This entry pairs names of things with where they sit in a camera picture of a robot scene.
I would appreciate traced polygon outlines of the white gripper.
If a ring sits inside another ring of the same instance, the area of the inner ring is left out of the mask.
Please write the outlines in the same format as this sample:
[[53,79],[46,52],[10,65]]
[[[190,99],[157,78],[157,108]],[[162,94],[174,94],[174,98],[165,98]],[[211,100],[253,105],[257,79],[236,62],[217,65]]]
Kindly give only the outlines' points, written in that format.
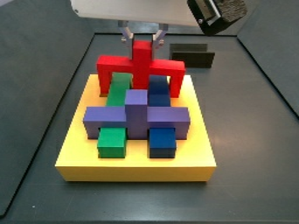
[[153,35],[153,56],[165,45],[165,35],[169,25],[197,26],[187,0],[70,0],[74,11],[82,18],[114,19],[122,32],[122,43],[133,57],[135,34],[127,21],[159,24],[159,30]]

